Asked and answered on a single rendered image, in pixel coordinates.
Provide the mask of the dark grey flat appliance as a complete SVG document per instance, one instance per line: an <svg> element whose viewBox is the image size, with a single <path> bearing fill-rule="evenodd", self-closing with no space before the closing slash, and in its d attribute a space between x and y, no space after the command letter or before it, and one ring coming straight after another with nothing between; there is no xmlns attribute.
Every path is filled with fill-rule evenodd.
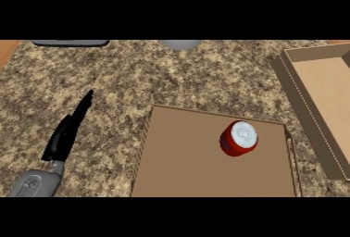
<svg viewBox="0 0 350 237"><path fill-rule="evenodd" d="M108 45L109 40L31 40L31 42L47 47L100 47Z"/></svg>

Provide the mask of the pale grey round object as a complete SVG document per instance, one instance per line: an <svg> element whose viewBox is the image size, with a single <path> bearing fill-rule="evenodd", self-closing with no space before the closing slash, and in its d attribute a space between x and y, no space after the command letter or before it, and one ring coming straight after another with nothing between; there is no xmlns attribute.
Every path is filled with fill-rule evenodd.
<svg viewBox="0 0 350 237"><path fill-rule="evenodd" d="M174 50L189 50L201 44L199 40L162 40L161 42Z"/></svg>

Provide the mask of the red can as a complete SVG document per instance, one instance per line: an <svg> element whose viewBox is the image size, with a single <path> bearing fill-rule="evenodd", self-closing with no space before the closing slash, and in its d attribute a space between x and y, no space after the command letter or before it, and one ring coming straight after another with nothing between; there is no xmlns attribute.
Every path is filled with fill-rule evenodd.
<svg viewBox="0 0 350 237"><path fill-rule="evenodd" d="M236 120L220 135L220 148L229 156L241 156L251 152L258 143L258 134L252 125Z"/></svg>

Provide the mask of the brown tray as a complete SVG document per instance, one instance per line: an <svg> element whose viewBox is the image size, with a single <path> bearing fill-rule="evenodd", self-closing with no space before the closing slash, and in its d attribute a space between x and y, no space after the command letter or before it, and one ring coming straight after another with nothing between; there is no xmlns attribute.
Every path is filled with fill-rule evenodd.
<svg viewBox="0 0 350 237"><path fill-rule="evenodd" d="M167 106L152 108L131 195L297 195L285 124L252 119L258 144L227 156L220 135L236 117Z"/></svg>

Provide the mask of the cardboard box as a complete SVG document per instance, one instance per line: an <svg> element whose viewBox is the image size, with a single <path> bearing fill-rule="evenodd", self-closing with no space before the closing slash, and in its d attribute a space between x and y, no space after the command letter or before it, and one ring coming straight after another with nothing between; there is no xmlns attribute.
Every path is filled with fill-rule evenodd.
<svg viewBox="0 0 350 237"><path fill-rule="evenodd" d="M325 176L350 181L350 43L286 49L270 66Z"/></svg>

